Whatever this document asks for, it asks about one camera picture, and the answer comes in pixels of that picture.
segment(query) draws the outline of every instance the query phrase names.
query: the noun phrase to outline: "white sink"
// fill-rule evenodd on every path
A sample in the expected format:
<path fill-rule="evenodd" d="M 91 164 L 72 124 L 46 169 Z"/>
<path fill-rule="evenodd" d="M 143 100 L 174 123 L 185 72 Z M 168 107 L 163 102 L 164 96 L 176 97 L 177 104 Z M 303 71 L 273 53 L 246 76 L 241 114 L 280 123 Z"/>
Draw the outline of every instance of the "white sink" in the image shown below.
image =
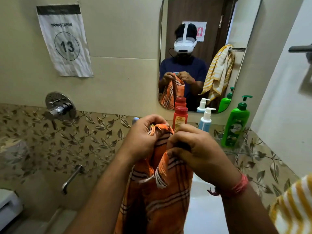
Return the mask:
<path fill-rule="evenodd" d="M 184 234 L 229 233 L 222 199 L 209 194 L 210 187 L 214 191 L 213 185 L 194 174 Z"/>

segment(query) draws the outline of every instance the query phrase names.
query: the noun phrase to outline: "vr headset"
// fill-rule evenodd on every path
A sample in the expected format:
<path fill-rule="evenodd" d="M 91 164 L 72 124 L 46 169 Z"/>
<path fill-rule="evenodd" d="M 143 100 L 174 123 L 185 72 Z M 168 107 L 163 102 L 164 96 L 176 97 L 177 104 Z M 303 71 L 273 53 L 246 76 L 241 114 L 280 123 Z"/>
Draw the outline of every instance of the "vr headset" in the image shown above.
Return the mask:
<path fill-rule="evenodd" d="M 191 53 L 197 44 L 197 40 L 192 37 L 186 37 L 188 24 L 185 24 L 183 38 L 177 38 L 174 42 L 174 51 L 177 53 Z"/>

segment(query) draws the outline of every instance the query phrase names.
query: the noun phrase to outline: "orange checkered towel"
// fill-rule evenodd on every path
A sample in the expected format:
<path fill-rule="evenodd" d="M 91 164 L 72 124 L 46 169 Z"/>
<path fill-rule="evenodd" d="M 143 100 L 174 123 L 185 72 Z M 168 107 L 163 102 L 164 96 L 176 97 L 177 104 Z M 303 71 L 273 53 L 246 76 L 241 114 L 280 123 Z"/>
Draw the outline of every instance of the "orange checkered towel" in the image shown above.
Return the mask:
<path fill-rule="evenodd" d="M 137 162 L 129 176 L 119 211 L 115 234 L 183 233 L 188 211 L 193 171 L 179 158 L 169 158 L 167 140 L 174 134 L 168 124 L 152 126 L 164 130 L 147 159 Z"/>
<path fill-rule="evenodd" d="M 174 75 L 174 80 L 165 87 L 159 102 L 164 108 L 174 110 L 177 97 L 184 97 L 184 82 Z"/>

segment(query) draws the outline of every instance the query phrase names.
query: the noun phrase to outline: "person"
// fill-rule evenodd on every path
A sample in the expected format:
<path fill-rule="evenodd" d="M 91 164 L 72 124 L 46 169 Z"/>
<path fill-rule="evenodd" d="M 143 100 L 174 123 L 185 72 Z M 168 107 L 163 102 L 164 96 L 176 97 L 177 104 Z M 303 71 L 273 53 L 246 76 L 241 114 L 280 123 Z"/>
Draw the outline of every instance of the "person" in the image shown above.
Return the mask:
<path fill-rule="evenodd" d="M 185 24 L 179 25 L 174 32 L 176 39 L 182 38 Z M 187 38 L 196 40 L 197 28 L 194 24 L 189 24 Z M 175 57 L 167 58 L 162 61 L 159 68 L 159 92 L 162 93 L 165 87 L 174 78 L 174 74 L 184 81 L 184 97 L 186 107 L 189 111 L 196 111 L 197 95 L 202 92 L 207 76 L 208 68 L 206 63 L 194 57 L 191 53 L 178 53 Z"/>
<path fill-rule="evenodd" d="M 156 131 L 151 136 L 148 134 L 148 127 L 158 123 L 166 121 L 158 115 L 150 115 L 139 119 L 132 126 L 90 198 L 64 234 L 114 232 L 131 168 L 137 161 L 153 152 L 154 144 L 161 137 L 161 132 Z M 190 152 L 174 147 L 179 141 L 187 143 L 191 148 Z M 191 125 L 181 125 L 169 138 L 167 149 L 169 156 L 180 157 L 201 179 L 218 189 L 229 190 L 241 179 L 241 173 L 209 133 Z M 260 198 L 250 185 L 243 193 L 222 200 L 230 234 L 278 234 Z"/>

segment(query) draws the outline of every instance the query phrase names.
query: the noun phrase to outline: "red thread bracelet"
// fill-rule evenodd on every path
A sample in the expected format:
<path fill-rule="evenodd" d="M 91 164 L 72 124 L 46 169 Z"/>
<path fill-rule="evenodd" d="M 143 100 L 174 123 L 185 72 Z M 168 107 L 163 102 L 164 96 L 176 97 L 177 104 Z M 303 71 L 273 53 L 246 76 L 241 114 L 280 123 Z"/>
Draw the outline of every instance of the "red thread bracelet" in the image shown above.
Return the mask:
<path fill-rule="evenodd" d="M 248 178 L 246 175 L 242 174 L 240 182 L 228 191 L 221 191 L 217 187 L 215 188 L 215 192 L 211 190 L 207 190 L 207 191 L 213 196 L 221 195 L 222 197 L 230 198 L 230 197 L 234 197 L 243 193 L 246 190 L 247 185 L 248 185 Z"/>

